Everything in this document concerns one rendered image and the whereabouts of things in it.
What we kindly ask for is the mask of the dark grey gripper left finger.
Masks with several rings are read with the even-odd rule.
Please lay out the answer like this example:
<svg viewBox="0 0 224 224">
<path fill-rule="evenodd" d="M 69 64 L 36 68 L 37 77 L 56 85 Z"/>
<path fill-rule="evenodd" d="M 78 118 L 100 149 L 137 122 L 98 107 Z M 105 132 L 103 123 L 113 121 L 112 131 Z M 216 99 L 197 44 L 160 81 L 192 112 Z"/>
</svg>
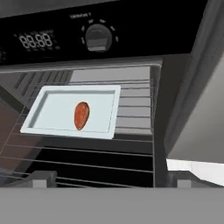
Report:
<svg viewBox="0 0 224 224">
<path fill-rule="evenodd" d="M 27 178 L 10 184 L 7 187 L 52 188 L 56 186 L 56 171 L 35 171 Z"/>
</svg>

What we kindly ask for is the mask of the white rectangular tray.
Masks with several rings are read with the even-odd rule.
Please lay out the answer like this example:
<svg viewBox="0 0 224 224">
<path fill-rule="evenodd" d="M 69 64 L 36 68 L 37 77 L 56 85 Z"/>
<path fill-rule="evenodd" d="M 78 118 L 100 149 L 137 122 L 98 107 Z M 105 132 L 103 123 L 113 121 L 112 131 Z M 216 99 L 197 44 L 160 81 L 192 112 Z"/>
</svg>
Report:
<svg viewBox="0 0 224 224">
<path fill-rule="evenodd" d="M 119 85 L 43 86 L 24 120 L 20 132 L 59 137 L 112 139 L 120 99 Z M 74 124 L 79 103 L 89 106 L 81 130 Z"/>
</svg>

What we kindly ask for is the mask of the orange sweet potato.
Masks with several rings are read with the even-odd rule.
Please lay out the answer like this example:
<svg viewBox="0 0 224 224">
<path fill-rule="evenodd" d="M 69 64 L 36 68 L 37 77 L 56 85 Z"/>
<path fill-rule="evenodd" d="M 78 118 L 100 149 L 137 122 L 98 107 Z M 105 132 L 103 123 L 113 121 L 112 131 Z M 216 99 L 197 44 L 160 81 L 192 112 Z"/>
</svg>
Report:
<svg viewBox="0 0 224 224">
<path fill-rule="evenodd" d="M 86 125 L 90 114 L 90 108 L 84 101 L 77 104 L 74 110 L 74 125 L 77 130 L 82 130 Z"/>
</svg>

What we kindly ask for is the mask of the black oven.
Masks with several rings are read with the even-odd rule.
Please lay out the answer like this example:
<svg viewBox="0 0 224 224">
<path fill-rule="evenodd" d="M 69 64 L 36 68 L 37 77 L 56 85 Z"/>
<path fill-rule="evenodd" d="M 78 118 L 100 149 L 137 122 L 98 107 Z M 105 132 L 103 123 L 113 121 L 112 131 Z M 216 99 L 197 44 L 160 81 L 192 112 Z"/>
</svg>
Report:
<svg viewBox="0 0 224 224">
<path fill-rule="evenodd" d="M 74 0 L 54 8 L 48 0 L 18 0 L 19 13 L 0 12 L 0 73 L 157 63 L 161 66 L 154 113 L 155 184 L 167 166 L 162 136 L 168 110 L 161 104 L 167 77 L 184 69 L 205 5 L 193 0 Z M 90 25 L 112 33 L 106 52 L 90 52 Z"/>
</svg>

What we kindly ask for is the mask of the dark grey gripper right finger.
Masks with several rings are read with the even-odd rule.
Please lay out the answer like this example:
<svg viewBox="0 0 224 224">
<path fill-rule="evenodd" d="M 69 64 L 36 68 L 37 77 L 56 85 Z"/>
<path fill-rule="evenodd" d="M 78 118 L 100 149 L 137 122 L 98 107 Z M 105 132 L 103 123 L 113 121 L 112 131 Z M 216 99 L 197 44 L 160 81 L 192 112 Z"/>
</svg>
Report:
<svg viewBox="0 0 224 224">
<path fill-rule="evenodd" d="M 202 180 L 189 171 L 169 171 L 167 186 L 175 188 L 220 188 L 220 185 Z"/>
</svg>

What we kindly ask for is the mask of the grey cupboard side panel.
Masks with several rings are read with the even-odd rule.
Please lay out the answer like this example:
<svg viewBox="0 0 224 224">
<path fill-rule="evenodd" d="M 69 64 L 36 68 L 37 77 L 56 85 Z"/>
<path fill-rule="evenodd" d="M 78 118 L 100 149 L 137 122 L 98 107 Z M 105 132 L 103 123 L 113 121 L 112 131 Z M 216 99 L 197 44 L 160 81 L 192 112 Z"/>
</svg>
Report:
<svg viewBox="0 0 224 224">
<path fill-rule="evenodd" d="M 224 163 L 224 0 L 209 0 L 164 138 L 169 159 Z"/>
</svg>

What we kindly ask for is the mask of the black oven knob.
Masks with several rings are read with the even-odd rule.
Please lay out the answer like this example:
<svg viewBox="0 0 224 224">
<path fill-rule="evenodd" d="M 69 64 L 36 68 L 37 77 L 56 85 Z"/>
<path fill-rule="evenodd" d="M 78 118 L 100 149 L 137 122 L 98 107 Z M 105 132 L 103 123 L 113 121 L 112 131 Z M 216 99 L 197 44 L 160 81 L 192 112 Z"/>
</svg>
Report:
<svg viewBox="0 0 224 224">
<path fill-rule="evenodd" d="M 112 33 L 103 24 L 92 24 L 85 34 L 87 49 L 90 52 L 106 52 L 112 45 Z"/>
</svg>

